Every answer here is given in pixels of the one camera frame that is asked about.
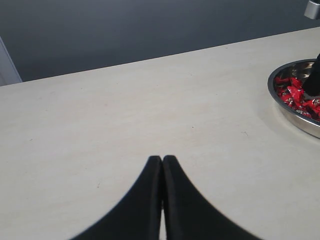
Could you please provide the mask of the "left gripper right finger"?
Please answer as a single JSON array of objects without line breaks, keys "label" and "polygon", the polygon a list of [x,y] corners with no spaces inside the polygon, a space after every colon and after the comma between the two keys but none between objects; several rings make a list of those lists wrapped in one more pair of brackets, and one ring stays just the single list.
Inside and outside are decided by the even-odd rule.
[{"label": "left gripper right finger", "polygon": [[189,180],[174,155],[162,161],[168,240],[258,240],[219,212]]}]

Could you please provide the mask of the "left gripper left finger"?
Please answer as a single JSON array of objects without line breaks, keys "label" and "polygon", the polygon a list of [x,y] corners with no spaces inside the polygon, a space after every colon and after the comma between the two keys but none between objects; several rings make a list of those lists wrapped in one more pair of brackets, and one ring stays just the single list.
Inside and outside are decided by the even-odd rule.
[{"label": "left gripper left finger", "polygon": [[162,160],[150,156],[125,196],[74,240],[158,240],[162,212]]}]

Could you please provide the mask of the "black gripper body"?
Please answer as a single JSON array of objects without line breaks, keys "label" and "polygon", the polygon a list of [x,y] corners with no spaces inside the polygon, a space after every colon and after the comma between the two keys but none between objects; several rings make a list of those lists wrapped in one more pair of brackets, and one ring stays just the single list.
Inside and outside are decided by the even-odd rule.
[{"label": "black gripper body", "polygon": [[311,97],[320,95],[320,54],[312,65],[310,75],[302,85],[302,88]]}]

